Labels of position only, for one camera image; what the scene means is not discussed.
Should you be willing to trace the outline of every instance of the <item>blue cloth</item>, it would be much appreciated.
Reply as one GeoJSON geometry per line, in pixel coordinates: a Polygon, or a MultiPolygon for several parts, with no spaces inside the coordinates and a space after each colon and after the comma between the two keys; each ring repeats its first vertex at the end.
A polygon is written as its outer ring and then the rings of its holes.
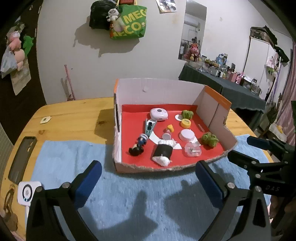
{"type": "MultiPolygon", "coordinates": [[[[248,135],[238,136],[235,150],[268,162],[263,151],[247,144],[248,135]]],[[[85,141],[46,141],[36,160],[31,181],[45,189],[72,182],[92,160],[102,163],[103,173],[84,207],[78,211],[89,229],[103,241],[198,240],[218,213],[198,181],[194,168],[178,172],[116,174],[112,145],[85,141]]],[[[246,170],[222,158],[209,165],[226,182],[248,188],[246,170]]],[[[234,230],[241,208],[237,209],[229,230],[234,230]]],[[[60,210],[61,226],[74,240],[60,210]]]]}

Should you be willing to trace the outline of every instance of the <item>teal clip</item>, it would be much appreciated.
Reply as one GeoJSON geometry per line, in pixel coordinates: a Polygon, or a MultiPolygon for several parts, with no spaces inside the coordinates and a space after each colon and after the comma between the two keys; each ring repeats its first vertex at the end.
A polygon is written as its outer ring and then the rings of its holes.
{"type": "Polygon", "coordinates": [[[145,121],[145,134],[148,137],[150,137],[150,135],[151,135],[151,133],[152,133],[152,131],[153,131],[153,129],[154,129],[157,121],[155,121],[154,123],[149,122],[148,124],[147,124],[147,121],[148,121],[148,119],[146,118],[146,121],[145,121]]]}

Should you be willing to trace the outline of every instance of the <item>metal screw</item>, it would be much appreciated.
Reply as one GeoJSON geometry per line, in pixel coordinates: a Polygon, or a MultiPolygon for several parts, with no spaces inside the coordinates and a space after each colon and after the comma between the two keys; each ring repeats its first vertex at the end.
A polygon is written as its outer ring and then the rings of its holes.
{"type": "Polygon", "coordinates": [[[227,183],[227,186],[228,186],[229,188],[231,188],[231,189],[235,188],[234,183],[227,183]]]}
{"type": "Polygon", "coordinates": [[[65,182],[62,184],[62,188],[68,188],[70,186],[69,182],[65,182]]]}
{"type": "Polygon", "coordinates": [[[261,187],[259,187],[259,186],[255,186],[255,190],[256,190],[257,192],[261,192],[261,191],[262,191],[261,187]]]}
{"type": "Polygon", "coordinates": [[[42,186],[39,186],[39,187],[37,187],[37,188],[36,188],[36,190],[35,190],[35,191],[36,191],[36,192],[41,192],[41,191],[42,191],[42,189],[43,189],[43,188],[42,188],[42,186]]]}

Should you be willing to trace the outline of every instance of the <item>black circle on white device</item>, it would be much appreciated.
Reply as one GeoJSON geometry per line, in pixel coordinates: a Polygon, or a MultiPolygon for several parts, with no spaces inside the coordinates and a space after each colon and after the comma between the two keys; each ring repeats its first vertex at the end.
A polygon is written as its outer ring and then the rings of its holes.
{"type": "Polygon", "coordinates": [[[32,187],[27,184],[24,186],[24,188],[22,189],[22,197],[26,202],[29,202],[32,198],[33,195],[33,191],[32,191],[32,187]]]}

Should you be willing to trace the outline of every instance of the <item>pink curtain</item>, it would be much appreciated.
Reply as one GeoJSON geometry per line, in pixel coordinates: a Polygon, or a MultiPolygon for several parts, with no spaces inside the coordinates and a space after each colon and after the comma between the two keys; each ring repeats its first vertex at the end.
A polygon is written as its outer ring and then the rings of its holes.
{"type": "Polygon", "coordinates": [[[287,143],[295,145],[295,127],[292,117],[291,100],[296,100],[296,43],[293,41],[293,61],[288,76],[287,85],[283,94],[283,106],[277,125],[283,127],[283,131],[287,136],[287,143]]]}

